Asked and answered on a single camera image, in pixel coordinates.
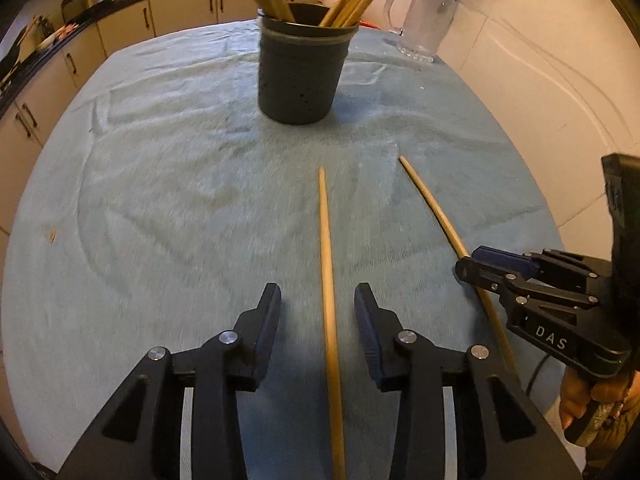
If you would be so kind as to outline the right hand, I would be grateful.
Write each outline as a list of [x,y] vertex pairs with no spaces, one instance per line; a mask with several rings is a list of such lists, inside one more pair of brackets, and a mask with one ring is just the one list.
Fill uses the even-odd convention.
[[639,402],[639,372],[634,376],[620,374],[590,386],[577,370],[565,369],[560,387],[559,415],[561,427],[567,429],[575,419],[585,415],[591,401],[599,403],[623,402],[622,412],[630,411]]

